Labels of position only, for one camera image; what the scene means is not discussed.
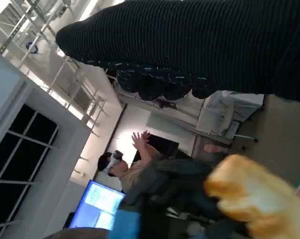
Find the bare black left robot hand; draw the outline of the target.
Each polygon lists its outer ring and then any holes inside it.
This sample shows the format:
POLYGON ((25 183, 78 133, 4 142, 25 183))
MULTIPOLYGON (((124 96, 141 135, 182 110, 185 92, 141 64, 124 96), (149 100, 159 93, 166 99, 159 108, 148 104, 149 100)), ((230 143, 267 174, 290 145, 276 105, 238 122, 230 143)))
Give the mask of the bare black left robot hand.
POLYGON ((244 223, 217 208, 203 183, 212 168, 193 160, 152 162, 120 202, 110 239, 247 239, 244 223))

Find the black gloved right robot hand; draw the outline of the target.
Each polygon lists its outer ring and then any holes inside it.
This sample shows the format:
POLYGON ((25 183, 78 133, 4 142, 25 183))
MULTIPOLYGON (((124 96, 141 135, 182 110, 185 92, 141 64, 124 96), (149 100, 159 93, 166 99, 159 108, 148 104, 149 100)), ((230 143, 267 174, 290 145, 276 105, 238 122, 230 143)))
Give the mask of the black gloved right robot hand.
POLYGON ((300 0, 127 0, 56 43, 146 101, 227 90, 300 102, 300 0))

